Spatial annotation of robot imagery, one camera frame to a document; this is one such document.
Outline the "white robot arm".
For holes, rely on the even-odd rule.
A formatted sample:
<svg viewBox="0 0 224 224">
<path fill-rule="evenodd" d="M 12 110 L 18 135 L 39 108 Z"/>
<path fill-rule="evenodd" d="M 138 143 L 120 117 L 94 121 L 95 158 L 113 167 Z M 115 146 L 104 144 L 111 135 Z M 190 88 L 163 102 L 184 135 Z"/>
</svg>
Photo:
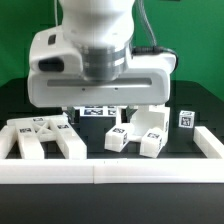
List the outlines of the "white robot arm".
<svg viewBox="0 0 224 224">
<path fill-rule="evenodd" d="M 177 56 L 131 46 L 132 8 L 142 0 L 59 0 L 62 24 L 37 33 L 28 94 L 37 107 L 161 105 Z"/>
</svg>

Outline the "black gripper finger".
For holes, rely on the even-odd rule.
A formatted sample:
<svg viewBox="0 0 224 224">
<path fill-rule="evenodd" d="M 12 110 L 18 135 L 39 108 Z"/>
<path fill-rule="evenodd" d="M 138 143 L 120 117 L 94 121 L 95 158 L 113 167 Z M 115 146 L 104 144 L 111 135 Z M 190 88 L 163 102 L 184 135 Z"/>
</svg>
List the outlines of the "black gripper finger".
<svg viewBox="0 0 224 224">
<path fill-rule="evenodd" d="M 74 107 L 65 107 L 63 112 L 67 115 L 68 120 L 71 124 L 79 122 L 79 111 Z"/>
<path fill-rule="evenodd" d="M 134 106 L 127 106 L 125 109 L 127 120 L 130 120 L 136 111 L 137 109 Z"/>
</svg>

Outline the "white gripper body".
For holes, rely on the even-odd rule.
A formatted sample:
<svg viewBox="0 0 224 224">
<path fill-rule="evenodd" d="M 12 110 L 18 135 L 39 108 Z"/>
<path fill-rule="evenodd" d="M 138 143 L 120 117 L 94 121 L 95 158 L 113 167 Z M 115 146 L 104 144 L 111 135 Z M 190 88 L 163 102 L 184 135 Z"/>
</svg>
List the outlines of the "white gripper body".
<svg viewBox="0 0 224 224">
<path fill-rule="evenodd" d="M 161 105 L 170 98 L 172 53 L 133 56 L 114 81 L 91 82 L 73 74 L 30 71 L 28 95 L 36 107 Z"/>
</svg>

